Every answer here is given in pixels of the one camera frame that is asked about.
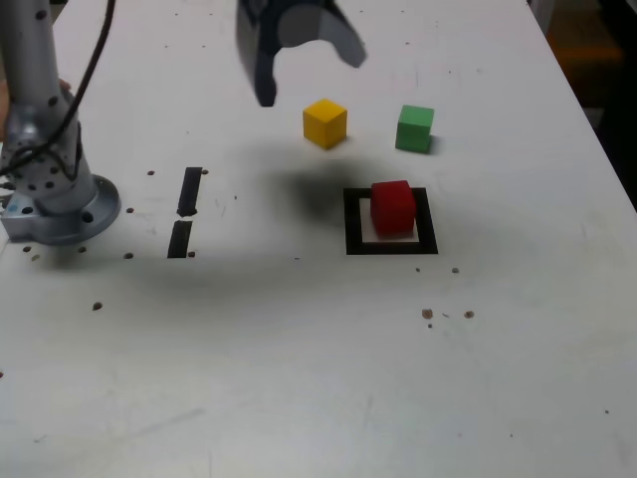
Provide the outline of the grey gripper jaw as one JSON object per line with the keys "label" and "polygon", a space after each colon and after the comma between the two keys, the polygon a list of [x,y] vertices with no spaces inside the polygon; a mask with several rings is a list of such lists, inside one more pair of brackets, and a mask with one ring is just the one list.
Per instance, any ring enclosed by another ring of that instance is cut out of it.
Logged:
{"label": "grey gripper jaw", "polygon": [[293,2],[281,14],[277,37],[283,48],[328,42],[340,59],[353,68],[359,68],[367,57],[359,35],[334,1]]}
{"label": "grey gripper jaw", "polygon": [[280,12],[275,1],[238,1],[236,42],[239,58],[263,108],[274,105],[277,85],[274,61],[281,49],[278,39]]}

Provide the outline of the person's hand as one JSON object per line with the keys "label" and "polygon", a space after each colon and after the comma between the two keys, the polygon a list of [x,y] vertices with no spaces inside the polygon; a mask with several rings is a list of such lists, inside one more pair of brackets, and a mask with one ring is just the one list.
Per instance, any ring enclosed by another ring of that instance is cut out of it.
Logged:
{"label": "person's hand", "polygon": [[10,107],[10,95],[6,80],[0,81],[0,141],[5,138],[6,122]]}

